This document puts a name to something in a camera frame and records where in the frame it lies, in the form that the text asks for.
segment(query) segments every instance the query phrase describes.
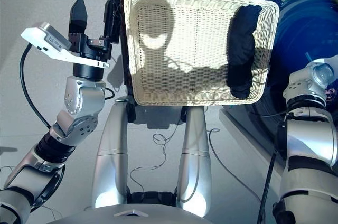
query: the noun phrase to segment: washing machine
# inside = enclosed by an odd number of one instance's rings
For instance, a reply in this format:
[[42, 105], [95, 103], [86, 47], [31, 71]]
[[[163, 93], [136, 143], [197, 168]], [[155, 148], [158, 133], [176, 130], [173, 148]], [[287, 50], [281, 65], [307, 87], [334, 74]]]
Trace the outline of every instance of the washing machine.
[[[277, 126], [286, 110], [282, 93], [289, 75], [312, 60], [338, 54], [338, 0], [270, 1], [280, 7], [280, 18], [264, 94], [251, 105], [224, 106], [223, 113], [272, 153]], [[326, 104], [337, 126], [338, 81], [328, 86]]]

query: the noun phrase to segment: metal bracket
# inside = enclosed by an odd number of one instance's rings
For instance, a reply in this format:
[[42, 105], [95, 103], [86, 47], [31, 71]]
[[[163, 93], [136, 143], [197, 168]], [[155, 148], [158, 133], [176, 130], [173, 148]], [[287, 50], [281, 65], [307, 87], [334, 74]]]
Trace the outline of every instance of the metal bracket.
[[106, 62], [76, 57], [72, 55], [69, 51], [67, 51], [65, 48], [61, 50], [56, 49], [55, 45], [52, 44], [57, 42], [58, 40], [51, 39], [51, 35], [49, 34], [48, 29], [43, 28], [41, 26], [26, 28], [21, 33], [21, 37], [26, 39], [33, 46], [37, 47], [40, 51], [49, 56], [51, 59], [67, 61], [76, 64], [85, 64], [87, 66], [92, 67], [109, 68], [109, 64]]

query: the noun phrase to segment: washing machine door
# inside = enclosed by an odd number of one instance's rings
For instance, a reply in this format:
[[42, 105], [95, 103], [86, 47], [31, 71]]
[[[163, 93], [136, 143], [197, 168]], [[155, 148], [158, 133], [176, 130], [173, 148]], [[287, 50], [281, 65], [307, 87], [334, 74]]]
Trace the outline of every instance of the washing machine door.
[[[288, 0], [280, 7], [280, 19], [271, 53], [265, 92], [246, 110], [255, 126], [273, 140], [283, 116], [262, 117], [286, 110], [282, 96], [289, 75], [310, 61], [338, 54], [338, 0]], [[338, 81], [327, 88], [327, 110], [338, 125]]]

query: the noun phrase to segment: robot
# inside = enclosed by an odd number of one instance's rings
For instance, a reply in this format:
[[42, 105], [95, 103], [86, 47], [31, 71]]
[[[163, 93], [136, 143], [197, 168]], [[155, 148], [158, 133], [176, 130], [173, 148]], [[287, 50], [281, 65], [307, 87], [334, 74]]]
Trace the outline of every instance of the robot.
[[[83, 0], [77, 0], [71, 9], [69, 40], [48, 23], [22, 33], [29, 42], [26, 54], [35, 46], [49, 57], [74, 66], [55, 124], [17, 165], [0, 191], [1, 224], [27, 222], [30, 212], [57, 190], [68, 157], [95, 129], [105, 102], [103, 71], [109, 67], [112, 43], [118, 43], [123, 31], [122, 6], [121, 0], [106, 2], [105, 29], [99, 39], [85, 35]], [[337, 130], [325, 109], [325, 88], [337, 78], [338, 55], [313, 61], [290, 75], [284, 91], [287, 114], [276, 137], [276, 150], [286, 161], [279, 202], [273, 209], [277, 223], [336, 223], [338, 176], [332, 168], [337, 163]], [[134, 105], [132, 95], [117, 99], [107, 119], [97, 155], [93, 210], [53, 223], [209, 223], [202, 218], [211, 202], [203, 107], [185, 109], [186, 131], [175, 193], [131, 194], [127, 186], [126, 135]]]

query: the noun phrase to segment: black cable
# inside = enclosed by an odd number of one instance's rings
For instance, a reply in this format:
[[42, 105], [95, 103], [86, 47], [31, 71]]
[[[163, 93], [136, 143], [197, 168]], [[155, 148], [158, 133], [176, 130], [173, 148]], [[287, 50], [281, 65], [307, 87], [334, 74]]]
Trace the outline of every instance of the black cable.
[[259, 116], [259, 117], [275, 117], [275, 116], [278, 116], [278, 115], [285, 114], [286, 111], [281, 111], [279, 113], [275, 113], [275, 114], [271, 114], [271, 115], [263, 115], [263, 114], [258, 114], [258, 113], [254, 113], [254, 112], [250, 112], [250, 113], [254, 114], [255, 116]]
[[[256, 199], [257, 201], [259, 202], [259, 204], [261, 205], [262, 201], [260, 199], [260, 197], [250, 188], [248, 187], [245, 183], [243, 183], [235, 174], [233, 174], [224, 164], [223, 162], [219, 159], [212, 143], [211, 143], [211, 133], [217, 133], [219, 132], [220, 129], [218, 128], [213, 128], [209, 131], [209, 144], [210, 144], [210, 147], [211, 147], [211, 150], [215, 156], [215, 158], [217, 159], [217, 161], [219, 162], [219, 164], [221, 164], [221, 166], [233, 177], [236, 179], [237, 182], [239, 182], [241, 185], [243, 185], [243, 187], [245, 187]], [[264, 208], [263, 208], [263, 215], [262, 215], [262, 222], [260, 223], [265, 223], [265, 211], [264, 211]]]
[[38, 118], [42, 121], [42, 123], [48, 128], [50, 129], [51, 126], [49, 125], [49, 123], [47, 122], [47, 120], [40, 114], [40, 112], [37, 110], [37, 108], [34, 106], [28, 92], [27, 92], [27, 88], [26, 88], [26, 83], [25, 83], [25, 78], [24, 78], [24, 73], [23, 73], [23, 67], [25, 64], [25, 59], [27, 57], [28, 52], [30, 51], [32, 47], [32, 44], [29, 43], [25, 49], [25, 51], [23, 52], [22, 56], [21, 56], [21, 60], [20, 60], [20, 82], [21, 82], [21, 87], [23, 90], [23, 94], [25, 94], [26, 100], [28, 101], [29, 105], [31, 106], [31, 108], [33, 109], [33, 111], [35, 112], [35, 114], [38, 116]]
[[160, 134], [160, 133], [155, 133], [155, 134], [153, 135], [153, 142], [154, 142], [156, 145], [163, 146], [163, 155], [164, 155], [164, 160], [163, 160], [163, 162], [162, 162], [160, 165], [157, 165], [157, 166], [142, 166], [142, 167], [137, 167], [137, 168], [131, 170], [131, 172], [130, 172], [130, 174], [129, 174], [130, 179], [132, 179], [135, 183], [137, 183], [137, 184], [141, 187], [142, 192], [144, 192], [144, 188], [143, 188], [142, 184], [140, 184], [139, 182], [137, 182], [137, 181], [133, 178], [132, 173], [135, 172], [135, 171], [142, 171], [142, 170], [144, 170], [144, 171], [155, 170], [155, 169], [158, 169], [159, 167], [163, 166], [163, 164], [164, 164], [164, 163], [166, 162], [166, 160], [167, 160], [167, 154], [166, 154], [166, 152], [165, 152], [165, 150], [166, 150], [166, 148], [167, 148], [167, 144], [168, 144], [168, 143], [170, 142], [170, 140], [173, 138], [173, 136], [174, 136], [174, 134], [175, 134], [175, 132], [176, 132], [176, 130], [177, 130], [179, 124], [180, 124], [180, 120], [181, 120], [181, 119], [179, 119], [179, 120], [177, 121], [177, 124], [176, 124], [176, 127], [175, 127], [174, 132], [173, 132], [168, 138], [166, 138], [163, 134]]
[[115, 93], [110, 88], [106, 88], [106, 90], [111, 92], [111, 96], [106, 97], [105, 100], [113, 99], [115, 97]]
[[268, 197], [268, 191], [269, 191], [269, 186], [270, 186], [270, 180], [271, 180], [271, 176], [273, 173], [273, 169], [274, 169], [274, 164], [275, 164], [275, 160], [276, 160], [276, 155], [277, 155], [277, 150], [274, 150], [274, 153], [271, 156], [271, 161], [269, 164], [269, 170], [268, 170], [268, 174], [266, 176], [266, 180], [265, 180], [265, 186], [264, 186], [264, 190], [263, 190], [263, 196], [262, 196], [262, 201], [260, 203], [260, 207], [259, 207], [259, 213], [258, 213], [258, 218], [257, 218], [257, 224], [260, 224], [264, 218], [264, 211], [265, 211], [265, 203], [266, 203], [266, 199]]

